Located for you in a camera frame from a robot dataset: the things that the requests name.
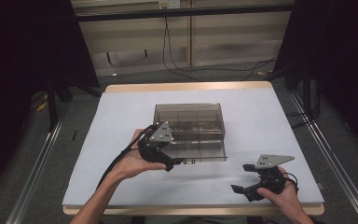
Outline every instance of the white tabletop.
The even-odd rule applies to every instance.
[[[94,192],[104,170],[130,142],[135,129],[152,124],[155,105],[220,103],[226,128],[227,161],[177,165],[123,181],[111,208],[139,206],[220,207],[249,203],[231,184],[249,187],[257,173],[244,172],[260,154],[294,156],[282,167],[298,179],[303,204],[324,201],[271,87],[226,90],[106,92],[98,106],[62,204],[77,207]]]

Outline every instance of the electrical cable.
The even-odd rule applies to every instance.
[[[316,92],[315,92],[315,96],[314,96],[314,107],[310,111],[311,120],[306,120],[306,121],[300,122],[298,124],[292,125],[292,129],[298,128],[305,124],[312,123],[313,121],[315,121],[318,118],[320,112],[321,112],[321,90],[320,90],[319,86],[316,86]],[[291,112],[291,113],[286,114],[286,116],[305,116],[305,115],[307,115],[307,114],[306,113],[298,113],[298,112]]]
[[[296,192],[298,192],[299,188],[298,188],[298,180],[297,177],[295,175],[292,175],[290,173],[283,173],[284,175],[290,175],[292,176],[295,180],[292,180],[291,178],[285,178],[285,180],[292,182],[295,185],[296,188]]]
[[[324,21],[324,24],[323,24],[323,27],[322,27],[322,31],[319,32],[319,36],[316,36],[317,34],[315,34],[315,36],[312,38],[312,39],[317,39],[316,40],[316,49],[319,48],[319,46],[321,45],[321,42],[322,42],[322,37],[323,37],[323,33],[324,33],[324,30],[326,29],[327,27],[327,23],[330,21],[330,18],[332,16],[332,12],[333,12],[333,8],[334,8],[334,5],[336,3],[336,0],[333,0],[333,2],[331,3],[331,7],[330,9],[328,10],[328,14],[327,14],[327,18],[326,20]],[[312,117],[312,120],[315,120],[318,116],[319,116],[319,113],[320,113],[320,110],[321,110],[321,107],[320,107],[320,89],[319,87],[317,86],[317,89],[316,89],[316,95],[318,95],[318,100],[317,100],[317,106],[314,107],[314,109],[311,110],[311,113],[314,113],[314,111],[316,110],[315,112],[315,115],[311,115]],[[292,129],[294,128],[297,128],[297,127],[300,127],[304,124],[309,124],[310,122],[309,121],[305,121],[305,122],[302,122],[302,123],[298,123],[294,126],[292,126]]]
[[[113,168],[115,168],[116,164],[123,159],[123,157],[129,153],[132,149],[131,147],[137,142],[139,141],[139,139],[149,130],[155,128],[156,126],[154,125],[149,125],[147,128],[145,128],[143,131],[141,131],[138,136],[136,136],[133,141],[126,147],[124,148],[124,150],[122,150],[120,152],[120,154],[112,161],[112,163],[110,163],[110,165],[107,167],[107,169],[105,170],[105,172],[103,173],[103,176],[101,177],[100,182],[98,183],[98,187],[100,187],[100,185],[103,183],[104,179],[106,178],[107,174],[109,174],[110,171],[112,171]]]
[[[173,66],[179,70],[179,71],[182,71],[182,72],[196,72],[196,71],[231,71],[231,72],[247,72],[247,71],[251,71],[251,74],[249,74],[246,78],[240,80],[240,81],[244,81],[246,79],[248,79],[249,77],[252,76],[253,72],[255,71],[255,69],[257,68],[260,68],[260,67],[263,67],[265,66],[266,64],[268,63],[271,63],[271,62],[275,62],[276,61],[276,58],[277,57],[273,57],[267,61],[263,61],[263,62],[259,62],[257,63],[254,67],[252,68],[249,68],[249,69],[231,69],[231,68],[195,68],[195,69],[190,69],[190,70],[186,70],[186,69],[183,69],[183,68],[179,68],[176,63],[174,62],[173,60],[173,57],[172,57],[172,45],[171,45],[171,36],[170,36],[170,29],[169,29],[169,26],[168,26],[168,20],[167,18],[165,18],[165,31],[164,31],[164,45],[163,45],[163,49],[162,49],[162,61],[164,63],[164,66],[167,68],[168,71],[170,71],[171,73],[177,75],[177,76],[182,76],[182,77],[189,77],[191,79],[194,79],[196,81],[199,81],[199,82],[203,82],[203,80],[200,80],[198,78],[195,78],[195,77],[191,77],[191,76],[188,76],[188,75],[185,75],[185,74],[180,74],[180,73],[175,73],[173,72],[168,66],[167,64],[165,63],[165,46],[166,46],[166,38],[168,36],[168,45],[169,45],[169,52],[170,52],[170,57],[171,57],[171,61],[172,61],[172,64]]]

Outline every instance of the metal rail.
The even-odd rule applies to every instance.
[[[298,112],[305,114],[303,102],[300,96],[297,93],[293,92],[291,92],[290,95],[292,97],[293,102],[295,103]],[[313,138],[315,139],[315,142],[317,143],[319,149],[324,155],[324,158],[326,159],[334,175],[336,176],[338,183],[340,184],[344,192],[347,194],[348,199],[350,200],[353,208],[358,214],[358,188],[356,188],[356,186],[351,181],[344,167],[339,162],[336,154],[324,138],[324,135],[322,134],[318,125],[307,115],[303,115],[302,117],[303,120],[308,123],[307,126],[310,130],[310,133],[312,134]]]
[[[24,188],[22,189],[20,197],[17,199],[13,209],[10,212],[10,215],[7,218],[6,224],[18,224],[22,222],[25,212],[28,208],[29,203],[32,200],[34,195],[34,190],[36,189],[37,181],[42,175],[43,168],[48,160],[48,155],[52,150],[55,140],[60,132],[63,118],[65,117],[69,108],[69,103],[65,104],[65,108],[60,116],[60,119],[57,122],[55,128],[48,134],[48,137],[45,141],[45,144],[40,151],[39,157],[37,158],[34,168],[31,171],[27,182],[25,183]]]
[[[166,10],[147,10],[132,12],[111,13],[84,13],[76,14],[78,21],[117,21],[132,19],[184,17],[184,16],[206,16],[222,14],[261,13],[291,11],[294,4],[259,5],[248,7],[200,7],[200,8],[178,8]]]

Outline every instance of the transparent plastic box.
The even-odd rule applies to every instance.
[[[154,123],[168,121],[174,141],[162,151],[184,163],[226,161],[220,104],[156,105]]]

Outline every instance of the gray floor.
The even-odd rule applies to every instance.
[[[251,68],[253,65],[254,63],[237,63],[223,64],[218,67],[243,69]],[[262,70],[270,70],[272,65],[263,67]],[[191,76],[203,81],[242,80],[247,74],[249,72],[199,71],[190,73]],[[262,78],[263,76],[253,75],[248,80]],[[161,70],[116,77],[100,77],[100,90],[104,90],[110,84],[188,81],[192,80]],[[287,113],[296,111],[290,93],[283,86],[283,80],[277,79],[272,83],[283,110]],[[63,108],[69,106],[68,112],[63,118],[62,128],[49,154],[22,223],[67,223],[71,219],[62,212],[62,198],[99,102],[98,98],[89,96],[83,91],[72,89],[72,92],[74,100],[69,105],[59,102],[59,110],[63,111]],[[291,124],[302,121],[300,117],[288,117],[288,120]],[[332,151],[358,187],[358,136],[346,130],[344,121],[322,95],[321,114],[316,122],[326,136]],[[26,122],[22,141],[15,157],[0,176],[0,223],[6,222],[19,197],[48,135],[47,130],[48,111],[46,109],[41,112],[34,111]],[[358,223],[358,214],[338,184],[307,126],[295,128],[294,133],[316,181],[324,186],[321,192],[325,199],[325,212],[317,219],[326,223]],[[282,217],[264,217],[265,220],[269,218],[279,221],[279,223],[288,223]],[[130,220],[129,217],[103,218],[105,223],[130,223]]]

